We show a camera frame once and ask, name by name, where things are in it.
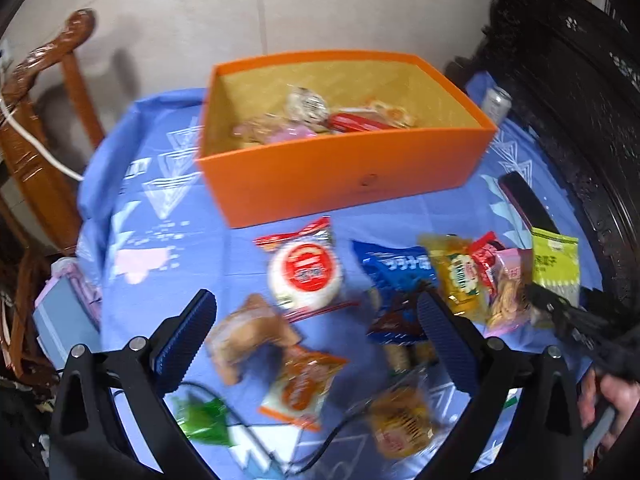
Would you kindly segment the yellow egg roll packet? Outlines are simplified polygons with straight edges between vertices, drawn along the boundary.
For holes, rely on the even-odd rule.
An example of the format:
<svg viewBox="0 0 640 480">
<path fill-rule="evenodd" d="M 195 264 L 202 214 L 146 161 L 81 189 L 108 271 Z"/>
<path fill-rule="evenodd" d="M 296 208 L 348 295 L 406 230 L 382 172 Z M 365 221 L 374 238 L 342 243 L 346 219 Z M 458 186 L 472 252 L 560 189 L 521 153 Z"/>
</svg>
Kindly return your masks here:
<svg viewBox="0 0 640 480">
<path fill-rule="evenodd" d="M 422 391 L 411 386 L 377 396 L 369 405 L 368 422 L 376 448 L 386 460 L 424 451 L 438 431 Z"/>
</svg>

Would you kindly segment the blue snack packet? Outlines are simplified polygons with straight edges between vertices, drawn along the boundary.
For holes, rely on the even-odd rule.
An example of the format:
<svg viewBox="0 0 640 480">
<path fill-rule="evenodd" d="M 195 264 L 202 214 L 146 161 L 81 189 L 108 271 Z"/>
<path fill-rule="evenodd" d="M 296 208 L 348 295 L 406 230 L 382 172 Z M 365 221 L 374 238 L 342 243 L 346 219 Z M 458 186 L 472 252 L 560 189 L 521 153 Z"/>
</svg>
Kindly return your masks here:
<svg viewBox="0 0 640 480">
<path fill-rule="evenodd" d="M 391 248 L 353 240 L 352 251 L 378 290 L 383 307 L 400 292 L 414 292 L 421 282 L 438 285 L 430 255 L 422 246 Z"/>
</svg>

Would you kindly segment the pink sausage snack packet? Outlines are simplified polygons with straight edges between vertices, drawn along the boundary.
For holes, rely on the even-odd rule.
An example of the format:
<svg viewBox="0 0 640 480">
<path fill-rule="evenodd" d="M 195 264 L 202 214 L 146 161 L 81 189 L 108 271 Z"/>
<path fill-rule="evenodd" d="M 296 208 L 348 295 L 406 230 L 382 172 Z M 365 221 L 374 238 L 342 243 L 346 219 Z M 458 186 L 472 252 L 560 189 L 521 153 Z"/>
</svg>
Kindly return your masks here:
<svg viewBox="0 0 640 480">
<path fill-rule="evenodd" d="M 317 133 L 300 122 L 264 115 L 242 122 L 232 130 L 235 139 L 244 143 L 275 144 L 314 138 Z"/>
</svg>

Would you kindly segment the pink cookie packet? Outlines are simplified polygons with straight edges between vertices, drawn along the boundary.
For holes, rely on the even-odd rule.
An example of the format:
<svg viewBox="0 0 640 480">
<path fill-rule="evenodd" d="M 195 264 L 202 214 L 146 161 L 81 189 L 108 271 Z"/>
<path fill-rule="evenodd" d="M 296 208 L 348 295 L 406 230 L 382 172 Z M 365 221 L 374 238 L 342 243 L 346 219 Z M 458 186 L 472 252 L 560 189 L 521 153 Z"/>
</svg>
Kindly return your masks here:
<svg viewBox="0 0 640 480">
<path fill-rule="evenodd" d="M 530 249 L 509 248 L 497 252 L 491 269 L 496 291 L 490 300 L 486 336 L 502 336 L 530 320 L 525 285 L 532 280 L 532 259 Z"/>
</svg>

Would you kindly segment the orange storage box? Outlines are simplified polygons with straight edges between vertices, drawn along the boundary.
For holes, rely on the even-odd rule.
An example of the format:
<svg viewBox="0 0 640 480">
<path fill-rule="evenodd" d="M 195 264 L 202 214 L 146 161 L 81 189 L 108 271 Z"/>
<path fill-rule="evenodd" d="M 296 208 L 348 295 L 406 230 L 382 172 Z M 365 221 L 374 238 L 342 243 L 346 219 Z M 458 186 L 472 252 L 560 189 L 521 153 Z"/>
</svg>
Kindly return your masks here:
<svg viewBox="0 0 640 480">
<path fill-rule="evenodd" d="M 382 102 L 409 129 L 321 133 L 248 145 L 234 127 L 313 91 L 331 108 Z M 214 67 L 202 113 L 198 166 L 228 226 L 318 214 L 457 188 L 469 180 L 496 125 L 416 55 L 365 50 L 277 53 Z"/>
</svg>

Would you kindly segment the lime green snack packet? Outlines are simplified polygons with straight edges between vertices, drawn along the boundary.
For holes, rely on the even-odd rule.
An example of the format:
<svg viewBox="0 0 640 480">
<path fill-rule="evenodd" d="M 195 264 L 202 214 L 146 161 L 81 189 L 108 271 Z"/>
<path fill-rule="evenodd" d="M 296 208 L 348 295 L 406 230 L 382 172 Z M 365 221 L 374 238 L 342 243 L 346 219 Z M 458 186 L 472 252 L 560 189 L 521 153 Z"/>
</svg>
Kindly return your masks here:
<svg viewBox="0 0 640 480">
<path fill-rule="evenodd" d="M 532 229 L 533 282 L 577 307 L 580 295 L 579 240 Z"/>
</svg>

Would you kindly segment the green candy packet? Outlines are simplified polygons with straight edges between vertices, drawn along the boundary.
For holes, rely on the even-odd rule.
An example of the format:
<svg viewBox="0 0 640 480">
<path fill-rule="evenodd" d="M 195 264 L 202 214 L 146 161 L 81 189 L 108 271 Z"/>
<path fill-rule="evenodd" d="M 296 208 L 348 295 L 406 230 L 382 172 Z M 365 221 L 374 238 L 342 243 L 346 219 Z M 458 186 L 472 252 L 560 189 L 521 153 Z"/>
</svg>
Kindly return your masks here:
<svg viewBox="0 0 640 480">
<path fill-rule="evenodd" d="M 228 408 L 217 398 L 203 401 L 195 396 L 172 400 L 176 423 L 193 442 L 231 448 Z"/>
</svg>

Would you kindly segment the yellow green label packet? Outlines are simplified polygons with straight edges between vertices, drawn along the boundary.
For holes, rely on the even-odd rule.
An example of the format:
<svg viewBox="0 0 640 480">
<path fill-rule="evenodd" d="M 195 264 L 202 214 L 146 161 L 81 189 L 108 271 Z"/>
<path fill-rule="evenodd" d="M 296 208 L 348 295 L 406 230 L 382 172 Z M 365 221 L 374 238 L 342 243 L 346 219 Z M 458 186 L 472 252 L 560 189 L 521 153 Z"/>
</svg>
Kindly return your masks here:
<svg viewBox="0 0 640 480">
<path fill-rule="evenodd" d="M 471 256 L 471 242 L 455 235 L 419 236 L 438 277 L 438 290 L 454 315 L 485 324 L 488 305 L 485 287 Z"/>
</svg>

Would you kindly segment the white drink can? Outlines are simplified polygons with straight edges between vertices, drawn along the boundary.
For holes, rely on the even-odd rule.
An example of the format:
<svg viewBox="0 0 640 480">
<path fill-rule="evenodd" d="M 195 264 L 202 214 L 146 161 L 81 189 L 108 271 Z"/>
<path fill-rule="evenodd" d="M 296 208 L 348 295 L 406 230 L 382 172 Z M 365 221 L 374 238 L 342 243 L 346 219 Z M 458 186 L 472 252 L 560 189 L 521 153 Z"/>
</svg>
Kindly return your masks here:
<svg viewBox="0 0 640 480">
<path fill-rule="evenodd" d="M 506 119 L 512 107 L 512 96 L 503 88 L 493 86 L 488 88 L 480 108 L 484 114 L 497 126 Z"/>
</svg>

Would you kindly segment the dark carved wooden sofa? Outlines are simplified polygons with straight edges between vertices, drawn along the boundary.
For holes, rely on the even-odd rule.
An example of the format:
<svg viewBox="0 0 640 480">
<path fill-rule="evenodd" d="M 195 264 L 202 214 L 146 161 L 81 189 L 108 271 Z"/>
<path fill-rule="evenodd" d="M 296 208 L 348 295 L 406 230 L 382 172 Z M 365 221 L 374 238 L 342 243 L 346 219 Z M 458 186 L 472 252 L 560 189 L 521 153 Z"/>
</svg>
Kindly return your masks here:
<svg viewBox="0 0 640 480">
<path fill-rule="evenodd" d="M 570 189 L 603 288 L 639 305 L 639 0 L 491 0 L 484 38 L 445 68 L 512 96 Z"/>
</svg>

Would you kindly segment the croissant bread packet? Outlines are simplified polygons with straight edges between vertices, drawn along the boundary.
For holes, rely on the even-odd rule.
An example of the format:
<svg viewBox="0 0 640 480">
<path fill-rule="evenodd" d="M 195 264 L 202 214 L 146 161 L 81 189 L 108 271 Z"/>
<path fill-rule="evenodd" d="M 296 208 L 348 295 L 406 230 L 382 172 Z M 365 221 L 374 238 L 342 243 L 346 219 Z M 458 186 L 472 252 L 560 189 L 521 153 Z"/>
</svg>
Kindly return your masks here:
<svg viewBox="0 0 640 480">
<path fill-rule="evenodd" d="M 250 294 L 242 306 L 216 322 L 205 338 L 215 370 L 227 386 L 241 380 L 241 363 L 263 344 L 296 346 L 302 337 L 261 294 Z"/>
</svg>

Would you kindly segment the dark red smartphone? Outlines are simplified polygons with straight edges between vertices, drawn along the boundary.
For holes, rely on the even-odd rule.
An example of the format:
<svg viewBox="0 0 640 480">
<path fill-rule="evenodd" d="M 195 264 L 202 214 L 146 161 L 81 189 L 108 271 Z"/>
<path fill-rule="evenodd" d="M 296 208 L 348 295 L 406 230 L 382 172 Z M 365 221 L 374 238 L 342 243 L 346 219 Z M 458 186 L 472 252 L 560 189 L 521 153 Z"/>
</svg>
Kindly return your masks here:
<svg viewBox="0 0 640 480">
<path fill-rule="evenodd" d="M 559 234 L 560 231 L 547 209 L 518 172 L 504 174 L 498 179 L 498 185 L 530 230 L 536 228 Z"/>
</svg>

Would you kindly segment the orange biscuit packet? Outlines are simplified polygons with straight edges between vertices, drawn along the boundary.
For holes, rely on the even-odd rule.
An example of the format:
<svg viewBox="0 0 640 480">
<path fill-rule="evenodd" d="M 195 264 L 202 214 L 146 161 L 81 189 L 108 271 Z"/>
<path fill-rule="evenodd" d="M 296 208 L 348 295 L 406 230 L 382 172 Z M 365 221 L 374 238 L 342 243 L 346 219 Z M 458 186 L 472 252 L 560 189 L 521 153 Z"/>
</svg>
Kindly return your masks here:
<svg viewBox="0 0 640 480">
<path fill-rule="evenodd" d="M 318 432 L 324 401 L 347 363 L 348 359 L 331 353 L 302 346 L 285 348 L 280 372 L 262 399 L 259 413 Z"/>
</svg>

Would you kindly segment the red white round snack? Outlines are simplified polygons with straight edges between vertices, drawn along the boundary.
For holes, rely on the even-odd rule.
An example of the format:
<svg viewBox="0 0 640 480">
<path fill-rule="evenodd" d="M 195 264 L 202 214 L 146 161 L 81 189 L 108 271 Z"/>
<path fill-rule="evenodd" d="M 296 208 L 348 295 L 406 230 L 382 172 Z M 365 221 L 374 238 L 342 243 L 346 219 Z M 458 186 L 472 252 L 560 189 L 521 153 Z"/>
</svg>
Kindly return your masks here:
<svg viewBox="0 0 640 480">
<path fill-rule="evenodd" d="M 286 314 L 319 311 L 340 294 L 344 272 L 328 216 L 296 232 L 255 238 L 254 244 L 270 254 L 268 286 Z"/>
</svg>

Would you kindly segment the red snack packet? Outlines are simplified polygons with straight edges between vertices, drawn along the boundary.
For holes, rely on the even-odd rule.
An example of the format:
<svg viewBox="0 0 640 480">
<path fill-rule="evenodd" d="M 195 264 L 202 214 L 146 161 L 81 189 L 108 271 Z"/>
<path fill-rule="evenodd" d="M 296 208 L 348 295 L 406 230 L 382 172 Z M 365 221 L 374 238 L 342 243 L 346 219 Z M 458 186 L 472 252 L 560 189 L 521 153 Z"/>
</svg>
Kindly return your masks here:
<svg viewBox="0 0 640 480">
<path fill-rule="evenodd" d="M 504 249 L 494 231 L 489 231 L 469 246 L 469 253 L 476 266 L 480 280 L 486 287 L 489 300 L 493 300 L 498 292 L 497 256 Z"/>
</svg>

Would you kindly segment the blue pink folded cloth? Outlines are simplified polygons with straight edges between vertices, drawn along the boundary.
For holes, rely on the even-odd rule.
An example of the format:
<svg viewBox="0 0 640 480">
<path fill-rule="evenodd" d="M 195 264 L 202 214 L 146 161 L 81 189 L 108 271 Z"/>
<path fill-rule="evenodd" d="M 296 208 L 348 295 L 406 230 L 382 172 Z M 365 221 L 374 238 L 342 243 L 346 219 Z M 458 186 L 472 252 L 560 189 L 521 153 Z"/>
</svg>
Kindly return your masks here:
<svg viewBox="0 0 640 480">
<path fill-rule="evenodd" d="M 51 264 L 51 277 L 35 300 L 37 341 L 56 370 L 62 370 L 75 344 L 101 350 L 101 289 L 82 273 L 76 258 Z"/>
</svg>

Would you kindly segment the carved wooden chair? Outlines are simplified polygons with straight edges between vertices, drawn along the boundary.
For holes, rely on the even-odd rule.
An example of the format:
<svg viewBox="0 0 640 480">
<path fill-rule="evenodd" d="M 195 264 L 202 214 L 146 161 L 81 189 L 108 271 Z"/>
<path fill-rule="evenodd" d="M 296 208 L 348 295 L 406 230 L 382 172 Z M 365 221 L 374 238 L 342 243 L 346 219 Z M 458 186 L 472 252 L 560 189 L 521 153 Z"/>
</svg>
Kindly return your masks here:
<svg viewBox="0 0 640 480">
<path fill-rule="evenodd" d="M 75 11 L 58 36 L 32 50 L 1 84 L 3 160 L 44 234 L 64 255 L 75 251 L 81 226 L 70 182 L 79 182 L 82 177 L 49 152 L 47 137 L 30 92 L 44 70 L 60 66 L 73 110 L 89 142 L 97 148 L 105 132 L 76 56 L 76 50 L 95 29 L 96 14 L 93 10 Z"/>
</svg>

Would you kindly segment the blue patterned tablecloth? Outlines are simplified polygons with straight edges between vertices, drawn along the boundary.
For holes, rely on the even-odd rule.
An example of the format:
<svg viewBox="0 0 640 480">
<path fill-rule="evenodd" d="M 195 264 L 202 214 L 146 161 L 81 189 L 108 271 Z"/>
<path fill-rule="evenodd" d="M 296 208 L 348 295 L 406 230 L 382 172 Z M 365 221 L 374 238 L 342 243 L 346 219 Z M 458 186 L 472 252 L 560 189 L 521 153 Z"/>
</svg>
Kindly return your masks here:
<svg viewBox="0 0 640 480">
<path fill-rule="evenodd" d="M 253 292 L 266 294 L 269 258 L 254 239 L 304 225 L 296 218 L 239 230 L 227 226 L 194 160 L 203 100 L 202 90 L 190 89 L 135 102 L 86 171 L 78 254 L 102 287 L 101 339 L 106 350 L 148 336 L 164 318 L 180 313 L 200 289 L 215 295 L 220 315 L 239 307 Z M 416 476 L 428 461 L 427 453 L 389 462 L 378 454 L 364 422 L 342 425 L 349 408 L 390 381 L 384 352 L 367 342 L 371 283 L 352 252 L 352 241 L 410 247 L 424 233 L 477 238 L 494 231 L 510 247 L 526 247 L 526 227 L 498 185 L 499 177 L 513 170 L 533 188 L 559 230 L 579 240 L 582 282 L 590 288 L 601 286 L 577 210 L 533 131 L 505 122 L 461 188 L 331 212 L 344 270 L 341 295 L 349 307 L 299 326 L 308 348 L 348 359 L 324 404 L 320 431 L 304 431 L 259 413 L 279 367 L 276 348 L 257 351 L 242 382 L 233 387 L 221 382 L 207 353 L 198 352 L 179 396 L 208 400 L 219 394 L 242 417 L 242 424 L 231 429 L 231 448 L 198 447 L 219 477 L 279 479 L 287 463 L 303 463 L 316 448 L 322 448 L 323 456 L 309 471 L 313 479 Z"/>
</svg>

